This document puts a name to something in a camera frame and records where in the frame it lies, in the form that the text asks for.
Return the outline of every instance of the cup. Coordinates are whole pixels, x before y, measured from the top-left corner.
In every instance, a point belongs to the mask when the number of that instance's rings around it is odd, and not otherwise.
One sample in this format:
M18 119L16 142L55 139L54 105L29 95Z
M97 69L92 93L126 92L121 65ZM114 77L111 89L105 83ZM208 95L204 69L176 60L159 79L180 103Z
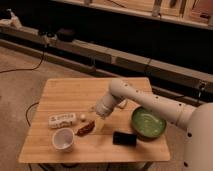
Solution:
M52 137L52 144L56 150L70 152L74 144L74 132L70 128L57 130Z

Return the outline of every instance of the electrical outlet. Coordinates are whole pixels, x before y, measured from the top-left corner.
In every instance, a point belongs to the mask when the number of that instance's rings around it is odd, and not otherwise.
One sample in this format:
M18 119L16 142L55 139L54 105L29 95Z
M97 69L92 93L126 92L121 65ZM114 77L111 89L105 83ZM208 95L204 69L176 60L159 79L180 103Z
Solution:
M208 82L199 80L198 84L195 86L197 90L204 91Z

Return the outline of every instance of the food item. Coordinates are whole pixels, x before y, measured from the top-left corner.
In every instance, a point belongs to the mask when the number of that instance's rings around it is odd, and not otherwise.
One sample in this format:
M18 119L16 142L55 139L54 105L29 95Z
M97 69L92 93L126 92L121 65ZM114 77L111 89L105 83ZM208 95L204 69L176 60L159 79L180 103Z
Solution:
M85 122L86 121L86 115L85 114L81 114L80 115L80 120L81 120L81 122Z
M49 117L49 127L62 128L76 124L76 114L75 113L65 113L59 115L53 115Z
M86 135L86 134L90 133L94 127L95 127L95 121L92 121L89 124L87 124L86 126L80 128L78 130L78 132L76 133L76 135L78 135L78 136Z
M105 125L105 118L98 117L95 120L95 129L93 133L94 134L100 133L104 125Z

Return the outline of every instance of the wall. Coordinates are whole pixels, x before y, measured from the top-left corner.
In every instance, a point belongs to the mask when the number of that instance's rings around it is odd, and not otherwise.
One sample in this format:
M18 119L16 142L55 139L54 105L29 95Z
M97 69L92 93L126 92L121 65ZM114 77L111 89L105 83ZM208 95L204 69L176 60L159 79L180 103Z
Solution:
M213 74L213 31L60 4L48 0L1 0L22 23L56 32L72 28L78 39Z

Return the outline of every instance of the shelf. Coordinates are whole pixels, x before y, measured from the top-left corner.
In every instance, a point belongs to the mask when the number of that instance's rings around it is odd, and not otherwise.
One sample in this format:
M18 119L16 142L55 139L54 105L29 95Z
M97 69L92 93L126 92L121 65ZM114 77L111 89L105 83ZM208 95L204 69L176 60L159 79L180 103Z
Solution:
M152 16L152 11L151 11L152 8L150 8L148 5L147 6L141 5L140 6L141 10L139 10L138 8L136 9L136 7L135 7L136 5L134 5L134 6L131 5L131 8L128 8L128 7L124 8L124 7L118 7L118 5L113 4L113 3L111 3L111 4L109 2L107 3L105 0L94 0L94 2L90 3L89 5L86 5L84 3L84 0L52 0L52 1L82 6L82 7L86 7L86 8L105 10L105 11L109 11L109 12L115 12L115 13L120 13L120 14L125 14L125 15L136 16L136 17L143 17L143 18L147 18L147 19L164 21L164 22L185 25L185 26L190 26L190 27L195 27L195 28L213 30L213 27L209 26L206 23L197 22L197 21L192 20L192 18L190 17L190 13L191 13L191 8L192 8L193 2L194 2L193 0L188 0L186 2L185 11L184 11L183 15L177 14L177 10L179 8L181 8L180 4L176 4L176 5L178 5L178 7L175 8L175 10L169 11L168 8L164 7L166 5L168 6L168 4L162 3L162 5L164 5L164 6L162 6L163 9L161 9L161 11L160 11L161 16L159 16L159 17Z

